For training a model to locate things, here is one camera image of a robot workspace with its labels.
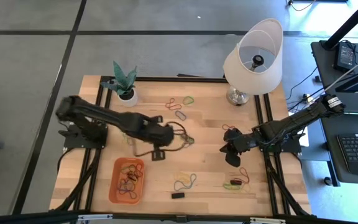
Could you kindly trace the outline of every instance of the wooden tabletop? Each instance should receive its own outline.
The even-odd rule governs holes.
[[[80,96],[94,103],[98,92],[100,76],[84,76]],[[137,205],[119,205],[109,201],[109,189],[114,161],[119,157],[134,157],[120,130],[109,126],[106,147],[102,150],[91,210],[94,212],[124,212],[151,214],[191,214],[191,215],[272,215],[269,188],[263,155],[259,148],[253,148],[241,155],[241,167],[249,175],[249,185],[242,190],[227,190],[223,183],[239,177],[239,168],[230,166],[224,160],[225,154],[219,149],[223,141],[223,124],[234,125],[243,133],[251,132],[258,125],[255,101],[251,97],[243,106],[233,106],[227,102],[227,83],[190,83],[190,82],[138,82],[136,81],[138,103],[132,108],[121,105],[117,95],[111,98],[111,110],[133,111],[147,116],[162,115],[164,122],[176,121],[184,125],[188,134],[195,139],[194,145],[177,152],[167,152],[164,161],[151,161],[151,155],[140,157],[145,162],[144,189]],[[274,119],[288,116],[283,87],[280,85],[269,93]],[[195,102],[182,105],[181,111],[187,119],[181,121],[174,111],[165,107],[171,97],[181,103],[185,96],[192,96]],[[266,112],[261,96],[264,121]],[[172,146],[180,145],[175,138]],[[137,141],[137,152],[152,150],[152,145]],[[65,156],[60,166],[50,208],[59,206],[73,190],[80,176],[84,150],[75,149]],[[309,200],[303,182],[299,161],[292,154],[282,154],[282,167],[285,183],[294,198],[304,210],[310,212]],[[171,199],[174,193],[175,176],[179,173],[196,174],[194,186],[185,198]],[[85,206],[87,186],[83,191],[81,208]],[[276,186],[279,210],[282,212],[281,198]]]

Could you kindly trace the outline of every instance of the concrete floor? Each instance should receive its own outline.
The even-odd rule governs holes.
[[[80,0],[0,0],[0,30],[71,30]],[[296,3],[297,8],[307,2]],[[241,0],[92,0],[85,7],[80,30],[249,30],[268,17],[278,19],[286,36],[283,49],[285,94],[309,75],[316,64],[310,43],[332,34],[358,1],[317,2],[296,12],[282,1]],[[67,46],[67,35],[0,35],[0,215],[10,212],[17,185],[33,144],[42,113]],[[137,65],[139,75],[178,73],[220,77],[222,64],[239,36],[221,35],[82,35],[68,61],[60,98],[78,93],[83,75],[111,75],[112,61],[123,69]],[[358,42],[358,26],[347,36]],[[311,80],[295,88],[289,101],[321,88]],[[24,212],[48,210],[62,153],[61,127],[52,117]],[[358,222],[358,184],[327,187],[325,162],[303,162],[313,214]]]

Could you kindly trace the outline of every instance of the orange tray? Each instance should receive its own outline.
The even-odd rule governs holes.
[[[128,178],[132,172],[138,178]],[[136,205],[142,198],[144,162],[141,159],[118,158],[112,170],[109,200],[112,203]]]

